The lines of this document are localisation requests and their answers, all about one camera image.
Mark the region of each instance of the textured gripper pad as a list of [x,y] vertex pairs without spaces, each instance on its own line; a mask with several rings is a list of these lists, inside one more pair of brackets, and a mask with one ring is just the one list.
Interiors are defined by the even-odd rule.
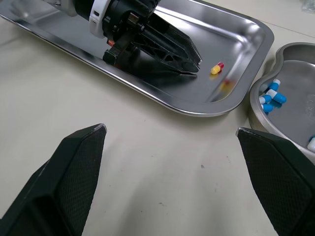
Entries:
[[56,201],[76,236],[82,234],[91,208],[104,136],[105,129],[100,129],[81,143],[56,190]]
[[253,188],[279,236],[315,236],[314,189],[277,144],[296,147],[290,141],[270,137],[273,135],[266,138],[248,129],[238,132]]

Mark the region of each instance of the rectangular tray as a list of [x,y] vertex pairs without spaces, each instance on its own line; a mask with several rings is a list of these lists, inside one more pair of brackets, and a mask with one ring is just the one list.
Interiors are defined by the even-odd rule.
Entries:
[[[203,62],[193,74],[171,72],[141,52],[121,70],[101,58],[106,39],[88,21],[69,17],[41,0],[3,0],[0,15],[162,105],[190,116],[223,115],[243,100],[273,43],[272,31],[251,17],[192,0],[162,0],[156,14],[189,35]],[[224,70],[210,76],[224,62]]]

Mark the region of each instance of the white table surface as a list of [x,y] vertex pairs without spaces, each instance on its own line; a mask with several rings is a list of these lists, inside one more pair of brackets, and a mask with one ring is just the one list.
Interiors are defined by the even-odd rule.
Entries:
[[[234,0],[212,2],[264,20],[271,1],[238,1],[246,10]],[[315,43],[309,28],[290,29],[285,2],[266,20],[275,35],[269,61],[284,44]],[[0,20],[0,217],[63,137],[105,123],[84,236],[276,236],[235,137],[249,127],[246,107],[217,118],[177,114]]]

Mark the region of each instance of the stainless steel kidney dish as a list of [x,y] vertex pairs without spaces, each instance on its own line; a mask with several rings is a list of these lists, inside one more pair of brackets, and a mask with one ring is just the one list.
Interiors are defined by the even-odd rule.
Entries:
[[[277,62],[251,89],[250,124],[252,128],[291,140],[314,164],[315,153],[307,149],[315,135],[315,44],[292,43],[280,48]],[[276,104],[265,114],[258,96],[275,79],[281,81],[278,92],[287,102]]]
[[[107,65],[106,39],[88,21],[69,17],[41,0],[3,0],[0,15],[160,104],[183,114],[225,114],[243,100],[274,40],[258,20],[194,0],[162,0],[156,13],[191,37],[203,62],[197,74],[179,74],[145,53],[121,68]],[[223,62],[223,71],[210,76]]]

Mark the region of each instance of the tray rim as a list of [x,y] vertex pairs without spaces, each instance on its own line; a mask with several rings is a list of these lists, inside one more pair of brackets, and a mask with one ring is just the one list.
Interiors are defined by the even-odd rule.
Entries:
[[[0,16],[5,20],[18,25],[19,27],[23,28],[24,30],[30,32],[31,34],[39,37],[40,39],[48,42],[49,44],[63,50],[69,55],[76,57],[77,59],[83,61],[84,63],[96,68],[97,70],[103,72],[104,74],[120,81],[121,83],[129,86],[130,88],[135,89],[136,91],[140,92],[141,94],[153,99],[154,101],[160,103],[161,105],[176,111],[178,113],[188,115],[188,116],[195,116],[195,117],[215,117],[224,115],[232,110],[234,110],[240,103],[243,101],[247,91],[249,90],[252,81],[254,80],[255,76],[257,75],[260,67],[262,66],[272,44],[274,41],[274,35],[271,29],[267,27],[264,23],[260,22],[257,19],[252,17],[240,14],[238,12],[208,3],[201,0],[187,0],[194,2],[196,4],[204,5],[205,7],[211,7],[219,11],[223,11],[227,14],[235,15],[236,17],[240,17],[246,20],[250,20],[253,23],[257,24],[264,32],[264,38],[256,50],[255,54],[251,58],[249,65],[246,67],[245,71],[243,72],[242,76],[238,80],[236,86],[231,91],[231,93],[225,97],[224,99],[212,103],[196,103],[193,104],[188,101],[181,100],[176,98],[177,101],[175,103],[180,104],[170,104],[165,102],[164,100],[160,99],[154,94],[151,94],[148,89],[146,89],[142,84],[135,81],[133,75],[127,74],[123,71],[116,69],[115,67],[107,65],[103,60],[85,52],[84,50],[64,41],[63,39],[54,36],[53,34],[32,25],[17,16],[14,16],[15,19],[11,19],[8,16],[5,16],[3,10],[0,9]],[[12,0],[3,0],[0,1],[0,5],[10,4]]]
[[276,63],[272,70],[258,79],[252,86],[251,91],[250,91],[250,104],[251,104],[251,113],[250,115],[250,125],[253,128],[258,128],[259,127],[255,124],[257,121],[262,125],[262,127],[265,129],[265,131],[280,136],[282,138],[288,139],[295,146],[300,149],[314,164],[315,164],[315,153],[308,150],[306,147],[303,147],[296,143],[295,141],[291,140],[288,136],[286,136],[283,132],[281,132],[272,122],[271,120],[266,116],[264,111],[261,108],[258,96],[259,96],[259,89],[260,87],[268,80],[271,80],[275,78],[281,71],[283,65],[284,65],[284,51],[286,48],[292,47],[292,46],[313,46],[315,47],[315,44],[313,43],[305,43],[305,42],[295,42],[295,43],[289,43],[284,45],[283,47],[279,48],[276,52]]

